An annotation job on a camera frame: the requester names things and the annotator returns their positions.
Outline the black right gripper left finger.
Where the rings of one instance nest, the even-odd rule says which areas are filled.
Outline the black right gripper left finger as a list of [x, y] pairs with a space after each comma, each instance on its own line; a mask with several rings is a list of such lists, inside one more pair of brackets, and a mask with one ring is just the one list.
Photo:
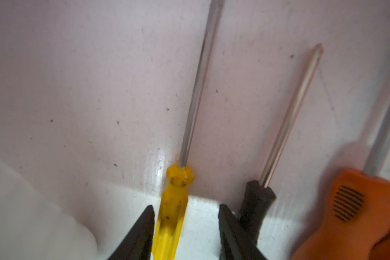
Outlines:
[[154, 209], [145, 208], [109, 260], [150, 260], [154, 236]]

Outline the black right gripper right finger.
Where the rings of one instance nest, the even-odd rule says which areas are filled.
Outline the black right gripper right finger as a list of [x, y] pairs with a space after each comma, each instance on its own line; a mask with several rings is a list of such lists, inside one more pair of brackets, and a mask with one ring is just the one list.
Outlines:
[[219, 206], [220, 260], [267, 260], [225, 204]]

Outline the white plastic storage box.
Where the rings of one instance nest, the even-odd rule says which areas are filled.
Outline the white plastic storage box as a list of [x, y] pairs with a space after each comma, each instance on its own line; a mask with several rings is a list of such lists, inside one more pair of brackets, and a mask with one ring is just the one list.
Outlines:
[[94, 235], [0, 160], [0, 260], [95, 260]]

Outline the small black orange screwdriver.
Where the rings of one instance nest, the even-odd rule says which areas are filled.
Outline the small black orange screwdriver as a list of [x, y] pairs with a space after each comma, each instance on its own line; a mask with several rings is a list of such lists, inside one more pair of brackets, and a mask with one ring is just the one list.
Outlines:
[[294, 260], [367, 260], [390, 230], [390, 181], [379, 172], [390, 150], [390, 105], [363, 170], [343, 169], [327, 192], [319, 228]]

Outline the yellow flathead screwdriver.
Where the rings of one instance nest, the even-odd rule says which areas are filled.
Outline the yellow flathead screwdriver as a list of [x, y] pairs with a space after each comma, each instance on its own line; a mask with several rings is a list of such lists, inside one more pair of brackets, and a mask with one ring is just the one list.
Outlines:
[[166, 170], [168, 184], [161, 196], [152, 246], [152, 255], [155, 260], [173, 260], [176, 255], [189, 201], [189, 186], [194, 180], [194, 174], [187, 165], [187, 161], [223, 6], [223, 1], [211, 1], [210, 3], [179, 159]]

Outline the orange phillips screwdriver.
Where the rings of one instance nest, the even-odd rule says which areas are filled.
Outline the orange phillips screwdriver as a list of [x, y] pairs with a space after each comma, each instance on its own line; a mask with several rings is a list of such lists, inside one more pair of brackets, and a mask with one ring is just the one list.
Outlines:
[[390, 260], [390, 238], [372, 249], [369, 260]]

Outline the black thin-shaft screwdriver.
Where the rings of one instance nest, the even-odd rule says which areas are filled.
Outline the black thin-shaft screwdriver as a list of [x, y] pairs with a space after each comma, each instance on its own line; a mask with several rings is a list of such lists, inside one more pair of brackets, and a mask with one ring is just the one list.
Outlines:
[[244, 199], [239, 211], [239, 224], [250, 235], [254, 243], [258, 240], [261, 226], [268, 210], [276, 200], [276, 195], [270, 187], [270, 181], [275, 173], [323, 54], [324, 48], [322, 43], [316, 44], [311, 49], [307, 65], [294, 90], [261, 177], [259, 180], [253, 180], [247, 183]]

